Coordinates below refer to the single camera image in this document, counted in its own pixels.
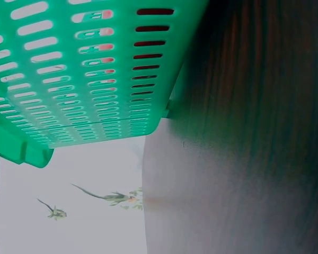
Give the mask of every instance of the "green plastic basket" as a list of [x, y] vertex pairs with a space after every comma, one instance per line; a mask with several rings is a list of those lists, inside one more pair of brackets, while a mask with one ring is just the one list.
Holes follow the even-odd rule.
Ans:
[[0, 0], [0, 156], [152, 133], [207, 0]]

